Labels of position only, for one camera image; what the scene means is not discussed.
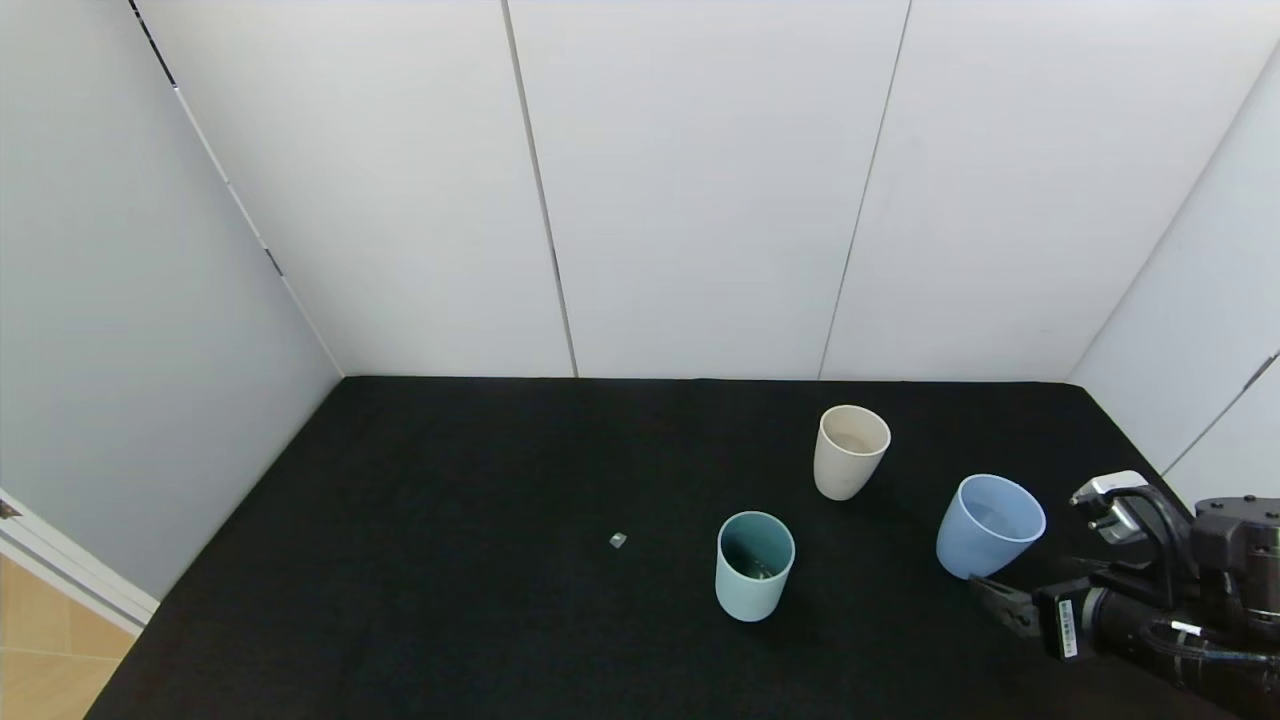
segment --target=table surface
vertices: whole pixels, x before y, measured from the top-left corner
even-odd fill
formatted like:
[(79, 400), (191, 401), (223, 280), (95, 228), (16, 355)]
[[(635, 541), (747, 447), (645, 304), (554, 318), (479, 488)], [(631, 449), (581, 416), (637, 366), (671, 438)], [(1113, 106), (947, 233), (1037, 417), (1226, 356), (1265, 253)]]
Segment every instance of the table surface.
[[(812, 474), (840, 404), (893, 433), (846, 502)], [(996, 578), (1065, 579), (1062, 555), (1114, 556), (1068, 496), (1126, 469), (1164, 487), (1065, 384), (349, 378), (88, 717), (1222, 717), (1119, 660), (1048, 660), (933, 555), (956, 484), (997, 473), (1048, 530)], [(797, 547), (759, 624), (713, 588), (749, 509)]]

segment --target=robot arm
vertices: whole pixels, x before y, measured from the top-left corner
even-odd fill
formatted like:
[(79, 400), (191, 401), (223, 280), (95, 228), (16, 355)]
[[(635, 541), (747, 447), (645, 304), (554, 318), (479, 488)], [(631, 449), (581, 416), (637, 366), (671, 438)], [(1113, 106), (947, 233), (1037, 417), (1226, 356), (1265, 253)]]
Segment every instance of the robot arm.
[(1057, 660), (1106, 652), (1242, 717), (1280, 720), (1280, 500), (1204, 500), (1187, 523), (1117, 473), (1069, 502), (1108, 543), (1152, 542), (1156, 560), (1085, 561), (1085, 577), (1032, 592), (970, 578), (986, 609)]

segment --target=white panel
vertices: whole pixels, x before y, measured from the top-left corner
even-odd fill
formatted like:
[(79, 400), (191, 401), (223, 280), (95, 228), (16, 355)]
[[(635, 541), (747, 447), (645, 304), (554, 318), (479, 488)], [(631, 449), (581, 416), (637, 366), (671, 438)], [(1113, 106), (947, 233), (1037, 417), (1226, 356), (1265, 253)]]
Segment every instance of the white panel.
[(1066, 378), (1277, 36), (1266, 0), (915, 0), (823, 377)]
[(817, 377), (905, 12), (511, 3), (584, 375)]
[(1280, 51), (1071, 382), (1164, 470), (1276, 350)]
[(338, 373), (128, 3), (0, 13), (0, 479), (161, 597)]
[(1280, 497), (1280, 365), (1178, 461), (1165, 480), (1188, 506), (1206, 497)]
[(348, 374), (572, 373), (498, 0), (142, 0)]

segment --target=wooden floor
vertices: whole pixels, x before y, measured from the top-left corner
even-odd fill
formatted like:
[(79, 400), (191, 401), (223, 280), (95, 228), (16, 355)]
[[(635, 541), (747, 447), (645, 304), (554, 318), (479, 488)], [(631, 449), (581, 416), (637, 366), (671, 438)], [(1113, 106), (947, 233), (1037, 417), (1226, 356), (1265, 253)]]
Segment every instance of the wooden floor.
[(0, 720), (82, 720), (133, 637), (0, 557)]

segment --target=plastic cup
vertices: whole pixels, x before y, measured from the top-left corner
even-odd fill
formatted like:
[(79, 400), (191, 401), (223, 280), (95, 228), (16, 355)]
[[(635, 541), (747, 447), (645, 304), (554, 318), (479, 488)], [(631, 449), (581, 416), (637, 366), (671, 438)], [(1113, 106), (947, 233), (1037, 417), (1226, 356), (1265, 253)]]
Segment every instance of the plastic cup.
[(796, 559), (791, 530), (768, 512), (748, 510), (716, 538), (716, 600), (735, 620), (756, 623), (778, 606)]
[(837, 405), (818, 420), (813, 482), (831, 500), (849, 500), (863, 489), (888, 450), (883, 418), (856, 405)]
[(960, 579), (986, 578), (1039, 539), (1044, 527), (1044, 509), (1025, 488), (1000, 475), (969, 475), (938, 528), (938, 562)]

